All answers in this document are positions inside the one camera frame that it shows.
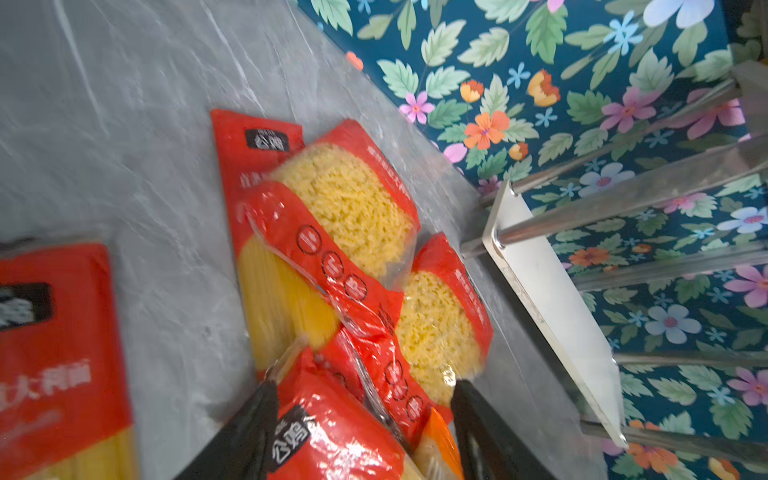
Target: black label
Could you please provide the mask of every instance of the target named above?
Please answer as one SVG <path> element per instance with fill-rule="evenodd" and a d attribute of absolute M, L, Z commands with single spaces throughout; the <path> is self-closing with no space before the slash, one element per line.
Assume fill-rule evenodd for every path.
<path fill-rule="evenodd" d="M 248 148 L 257 150 L 290 151 L 288 135 L 281 131 L 254 128 L 245 131 L 245 142 Z"/>
<path fill-rule="evenodd" d="M 0 332 L 51 318 L 51 286 L 47 283 L 0 285 Z"/>
<path fill-rule="evenodd" d="M 285 465 L 310 439 L 310 425 L 313 423 L 314 418 L 301 405 L 293 407 L 277 421 L 271 460 L 268 463 L 270 472 L 276 472 Z"/>

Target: orange package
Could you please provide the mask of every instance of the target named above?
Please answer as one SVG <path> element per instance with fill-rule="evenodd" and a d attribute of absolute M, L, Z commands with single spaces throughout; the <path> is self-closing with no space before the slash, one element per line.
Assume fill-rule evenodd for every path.
<path fill-rule="evenodd" d="M 0 479 L 138 478 L 107 248 L 0 257 Z"/>

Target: yellow pasta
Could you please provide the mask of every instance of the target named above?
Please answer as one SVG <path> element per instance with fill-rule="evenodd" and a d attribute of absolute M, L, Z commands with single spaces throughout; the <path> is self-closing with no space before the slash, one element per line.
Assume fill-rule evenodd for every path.
<path fill-rule="evenodd" d="M 435 402 L 450 406 L 456 379 L 482 370 L 480 346 L 456 295 L 434 273 L 413 273 L 395 328 L 411 376 Z"/>

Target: red circle icon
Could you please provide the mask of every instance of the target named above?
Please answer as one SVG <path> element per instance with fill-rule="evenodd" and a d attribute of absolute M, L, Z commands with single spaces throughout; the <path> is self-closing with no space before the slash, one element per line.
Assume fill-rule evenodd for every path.
<path fill-rule="evenodd" d="M 312 225 L 303 225 L 299 228 L 299 233 L 296 234 L 296 244 L 299 245 L 299 249 L 307 255 L 314 255 L 320 250 L 323 245 L 320 234 Z"/>

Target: green leaf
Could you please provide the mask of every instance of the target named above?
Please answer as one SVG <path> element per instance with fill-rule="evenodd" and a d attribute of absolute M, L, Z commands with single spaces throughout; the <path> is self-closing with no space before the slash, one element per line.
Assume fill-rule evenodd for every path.
<path fill-rule="evenodd" d="M 573 143 L 574 137 L 571 134 L 552 135 L 538 151 L 538 164 L 546 164 L 548 161 L 561 156 L 568 148 L 571 148 Z"/>
<path fill-rule="evenodd" d="M 662 157 L 653 158 L 635 158 L 634 162 L 640 165 L 645 170 L 653 170 L 654 168 L 663 167 L 667 164 L 667 161 Z"/>
<path fill-rule="evenodd" d="M 741 330 L 730 347 L 734 350 L 741 350 L 745 346 L 759 345 L 764 333 L 765 329 Z"/>
<path fill-rule="evenodd" d="M 611 319 L 611 322 L 613 323 L 629 323 L 629 320 L 627 320 L 627 317 L 624 316 L 624 314 L 622 313 L 611 312 L 610 310 L 603 310 L 603 313 L 605 314 L 605 316 Z"/>
<path fill-rule="evenodd" d="M 391 21 L 391 15 L 371 15 L 368 25 L 357 31 L 357 38 L 360 40 L 370 40 L 371 38 L 381 40 Z"/>
<path fill-rule="evenodd" d="M 529 0 L 475 0 L 475 4 L 485 12 L 488 20 L 496 23 L 514 22 L 528 7 Z"/>
<path fill-rule="evenodd" d="M 334 30 L 341 27 L 343 31 L 352 34 L 352 19 L 349 17 L 348 0 L 312 0 L 312 8 Z"/>
<path fill-rule="evenodd" d="M 422 40 L 422 58 L 429 67 L 437 67 L 445 63 L 453 49 L 458 45 L 458 34 L 462 32 L 466 20 L 456 20 L 449 24 L 445 22 L 429 31 L 426 40 Z"/>
<path fill-rule="evenodd" d="M 507 117 L 515 118 L 523 111 L 525 104 L 514 104 L 507 110 Z"/>
<path fill-rule="evenodd" d="M 664 290 L 671 284 L 672 284 L 671 278 L 667 278 L 665 280 L 651 280 L 650 282 L 648 282 L 648 293 L 653 295 L 659 290 Z"/>
<path fill-rule="evenodd" d="M 705 319 L 707 319 L 707 322 L 709 322 L 711 326 L 716 326 L 717 328 L 726 329 L 726 330 L 737 329 L 736 326 L 733 325 L 731 321 L 728 320 L 728 318 L 722 313 L 713 313 L 703 308 L 699 308 L 699 313 L 701 313 L 701 315 Z"/>
<path fill-rule="evenodd" d="M 589 30 L 575 31 L 566 35 L 565 43 L 575 47 L 581 47 L 581 50 L 591 50 L 598 45 L 602 45 L 605 37 L 612 31 L 613 29 L 611 27 L 605 25 L 592 25 Z"/>
<path fill-rule="evenodd" d="M 647 220 L 639 220 L 637 222 L 637 229 L 642 233 L 643 235 L 648 235 L 649 237 L 656 233 L 657 230 L 659 230 L 661 227 L 664 226 L 664 224 L 667 223 L 667 214 L 662 212 L 656 212 L 655 217 L 651 217 Z"/>
<path fill-rule="evenodd" d="M 659 428 L 662 432 L 684 433 L 685 435 L 695 435 L 696 430 L 690 425 L 690 413 L 685 410 L 679 415 L 669 415 L 661 420 Z"/>
<path fill-rule="evenodd" d="M 653 352 L 664 343 L 664 335 L 649 335 L 645 337 L 645 351 Z"/>
<path fill-rule="evenodd" d="M 464 133 L 464 130 L 466 129 L 467 124 L 451 125 L 450 127 L 447 127 L 440 135 L 438 135 L 437 139 L 440 141 L 447 141 L 449 143 L 464 141 L 467 138 L 467 135 Z"/>
<path fill-rule="evenodd" d="M 724 48 L 707 52 L 702 60 L 677 74 L 677 77 L 692 78 L 694 81 L 725 80 L 730 76 L 731 67 L 733 67 L 733 57 L 730 50 Z"/>
<path fill-rule="evenodd" d="M 667 23 L 643 30 L 643 41 L 635 45 L 632 49 L 632 55 L 629 56 L 629 68 L 633 68 L 645 56 L 651 47 L 654 47 L 664 36 L 667 30 Z"/>
<path fill-rule="evenodd" d="M 579 136 L 574 153 L 581 156 L 595 151 L 603 146 L 607 138 L 608 132 L 599 127 L 587 130 Z"/>
<path fill-rule="evenodd" d="M 616 460 L 616 462 L 614 462 L 611 471 L 627 478 L 639 477 L 645 472 L 643 467 L 639 466 L 637 462 L 634 461 L 634 457 L 628 453 L 624 453 Z"/>
<path fill-rule="evenodd" d="M 677 301 L 685 303 L 690 299 L 699 298 L 710 287 L 710 278 L 706 275 L 696 275 L 692 280 L 679 279 L 674 285 Z"/>
<path fill-rule="evenodd" d="M 552 249 L 558 255 L 563 253 L 573 253 L 584 249 L 584 245 L 578 245 L 576 243 L 556 243 L 552 245 Z"/>
<path fill-rule="evenodd" d="M 637 66 L 637 73 L 629 75 L 629 83 L 640 88 L 644 94 L 652 91 L 664 92 L 670 87 L 672 80 L 672 65 L 669 65 L 667 57 L 659 59 L 653 49 L 643 55 Z"/>
<path fill-rule="evenodd" d="M 634 403 L 627 398 L 624 399 L 624 417 L 627 420 L 645 420 L 645 417 L 643 417 L 643 414 L 640 412 L 640 410 L 638 410 L 637 407 L 634 406 Z"/>
<path fill-rule="evenodd" d="M 723 380 L 712 369 L 702 365 L 681 365 L 680 374 L 685 377 L 691 385 L 695 385 L 705 392 L 715 390 L 723 385 Z"/>
<path fill-rule="evenodd" d="M 620 230 L 626 225 L 627 222 L 621 218 L 609 218 L 608 220 L 600 220 L 592 225 L 587 225 L 586 228 L 594 230 L 596 232 L 614 232 Z"/>
<path fill-rule="evenodd" d="M 435 110 L 427 114 L 427 125 L 433 128 L 445 128 L 461 120 L 462 115 L 470 108 L 468 104 L 460 103 L 454 100 L 441 100 Z"/>
<path fill-rule="evenodd" d="M 603 292 L 603 299 L 611 305 L 621 305 L 624 302 L 628 302 L 635 295 L 637 295 L 637 290 L 609 288 Z"/>
<path fill-rule="evenodd" d="M 710 413 L 712 422 L 720 427 L 725 438 L 738 440 L 742 435 L 749 435 L 753 416 L 750 407 L 741 400 L 725 405 L 714 403 L 713 400 Z"/>
<path fill-rule="evenodd" d="M 723 147 L 725 145 L 735 144 L 739 139 L 733 135 L 726 134 L 709 134 L 704 137 L 697 138 L 695 140 L 685 140 L 677 142 L 679 148 L 685 148 L 686 150 L 693 150 L 696 152 L 703 152 L 710 148 Z"/>
<path fill-rule="evenodd" d="M 681 405 L 696 402 L 696 392 L 687 383 L 672 379 L 649 379 L 648 382 L 667 400 Z"/>
<path fill-rule="evenodd" d="M 389 90 L 398 98 L 405 98 L 407 94 L 416 93 L 419 87 L 419 76 L 413 73 L 411 65 L 404 65 L 400 60 L 392 63 L 389 60 L 376 62 L 384 73 L 384 81 Z"/>
<path fill-rule="evenodd" d="M 600 92 L 587 91 L 584 94 L 568 92 L 568 114 L 574 121 L 589 125 L 599 122 L 605 116 L 602 108 L 611 103 L 611 98 Z"/>
<path fill-rule="evenodd" d="M 637 326 L 627 325 L 621 327 L 621 345 L 627 345 L 627 342 L 637 336 Z"/>
<path fill-rule="evenodd" d="M 752 174 L 746 177 L 741 177 L 738 180 L 728 182 L 723 186 L 723 189 L 715 194 L 715 197 L 725 197 L 732 194 L 743 194 L 750 189 L 760 186 L 760 175 Z"/>
<path fill-rule="evenodd" d="M 475 68 L 488 67 L 493 62 L 504 58 L 507 48 L 509 48 L 509 31 L 506 28 L 494 27 L 470 41 L 469 49 L 459 55 L 458 60 L 461 63 L 472 64 Z"/>
<path fill-rule="evenodd" d="M 538 132 L 533 124 L 523 118 L 510 120 L 509 128 L 504 132 L 504 141 L 517 143 L 527 138 L 538 138 Z"/>
<path fill-rule="evenodd" d="M 558 45 L 563 45 L 563 31 L 566 29 L 565 17 L 568 9 L 565 5 L 556 12 L 549 8 L 539 7 L 525 23 L 528 37 L 525 44 L 531 46 L 531 55 L 538 55 L 544 63 L 554 64 L 554 51 Z"/>
<path fill-rule="evenodd" d="M 699 22 L 684 29 L 672 45 L 672 53 L 677 54 L 680 65 L 690 67 L 696 58 L 699 44 L 707 38 L 707 26 Z"/>
<path fill-rule="evenodd" d="M 507 110 L 507 103 L 509 102 L 509 95 L 507 95 L 507 87 L 502 83 L 502 80 L 497 74 L 493 74 L 491 85 L 485 89 L 485 93 L 482 96 L 480 113 L 487 113 L 493 115 L 493 112 L 504 112 Z"/>
<path fill-rule="evenodd" d="M 494 175 L 499 175 L 504 171 L 506 166 L 507 149 L 502 148 L 500 151 L 496 152 L 488 160 L 482 163 L 480 168 L 478 168 L 478 176 L 487 180 Z"/>
<path fill-rule="evenodd" d="M 759 310 L 757 308 L 750 308 L 748 306 L 736 307 L 744 315 L 751 316 L 763 325 L 768 325 L 768 310 Z"/>
<path fill-rule="evenodd" d="M 469 78 L 469 72 L 456 70 L 453 67 L 440 67 L 429 72 L 425 89 L 432 98 L 443 98 L 458 90 L 461 83 Z"/>
<path fill-rule="evenodd" d="M 514 165 L 512 165 L 506 173 L 504 173 L 504 180 L 510 180 L 513 182 L 516 182 L 518 180 L 522 180 L 526 178 L 530 173 L 531 169 L 533 168 L 531 166 L 531 163 L 533 163 L 533 157 L 531 155 L 528 155 L 523 161 L 515 162 Z M 544 212 L 544 210 L 547 210 L 546 205 L 543 206 L 543 210 L 539 210 L 540 212 Z"/>
<path fill-rule="evenodd" d="M 411 35 L 416 30 L 416 10 L 413 8 L 413 3 L 410 5 L 406 3 L 405 8 L 400 11 L 397 17 L 397 29 L 400 30 L 402 47 L 408 50 L 411 46 Z"/>
<path fill-rule="evenodd" d="M 487 150 L 478 150 L 477 148 L 472 148 L 467 153 L 467 169 L 474 168 L 480 165 L 484 160 L 485 156 L 488 155 Z"/>
<path fill-rule="evenodd" d="M 621 52 L 616 50 L 600 57 L 592 66 L 592 80 L 589 82 L 589 89 L 594 90 L 603 81 L 605 75 L 611 73 L 619 63 Z"/>

